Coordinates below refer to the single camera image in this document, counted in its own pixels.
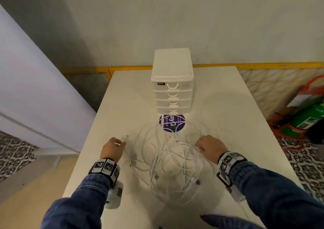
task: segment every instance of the denim sleeve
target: denim sleeve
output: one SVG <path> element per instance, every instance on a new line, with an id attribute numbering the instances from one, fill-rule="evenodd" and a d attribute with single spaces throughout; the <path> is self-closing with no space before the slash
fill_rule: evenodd
<path id="1" fill-rule="evenodd" d="M 87 175 L 70 198 L 53 202 L 41 229 L 101 228 L 100 217 L 107 200 L 110 182 L 101 174 Z"/>
<path id="2" fill-rule="evenodd" d="M 268 229 L 324 228 L 324 205 L 288 178 L 245 161 L 230 179 Z"/>

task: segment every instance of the purple circular sticker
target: purple circular sticker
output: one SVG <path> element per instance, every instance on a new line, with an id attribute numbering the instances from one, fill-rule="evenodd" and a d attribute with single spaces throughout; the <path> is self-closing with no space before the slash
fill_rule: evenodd
<path id="1" fill-rule="evenodd" d="M 162 115 L 159 123 L 165 131 L 172 133 L 183 129 L 186 120 L 183 115 Z"/>

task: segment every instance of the hand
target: hand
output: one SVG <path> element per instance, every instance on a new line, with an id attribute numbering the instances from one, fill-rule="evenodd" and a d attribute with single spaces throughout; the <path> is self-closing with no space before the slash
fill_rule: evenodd
<path id="1" fill-rule="evenodd" d="M 115 163 L 117 163 L 122 157 L 123 150 L 125 149 L 126 141 L 122 142 L 115 137 L 112 137 L 105 145 L 102 147 L 100 159 L 111 158 Z"/>
<path id="2" fill-rule="evenodd" d="M 228 151 L 222 141 L 211 135 L 200 137 L 195 146 L 197 146 L 206 159 L 215 164 L 217 164 L 219 157 Z"/>

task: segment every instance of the wooden floor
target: wooden floor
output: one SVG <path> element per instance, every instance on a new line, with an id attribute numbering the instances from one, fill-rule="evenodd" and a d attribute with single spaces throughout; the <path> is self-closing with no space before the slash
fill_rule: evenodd
<path id="1" fill-rule="evenodd" d="M 58 167 L 26 184 L 0 204 L 0 229 L 39 228 L 52 202 L 62 197 L 77 157 L 62 158 Z"/>

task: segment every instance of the black and white rug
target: black and white rug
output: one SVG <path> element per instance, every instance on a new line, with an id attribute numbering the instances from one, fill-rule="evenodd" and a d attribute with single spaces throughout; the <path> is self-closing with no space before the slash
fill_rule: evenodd
<path id="1" fill-rule="evenodd" d="M 306 139 L 298 141 L 277 137 L 277 141 L 305 191 L 324 202 L 324 158 L 318 149 Z"/>
<path id="2" fill-rule="evenodd" d="M 35 145 L 0 132 L 0 182 L 34 161 L 36 149 Z"/>

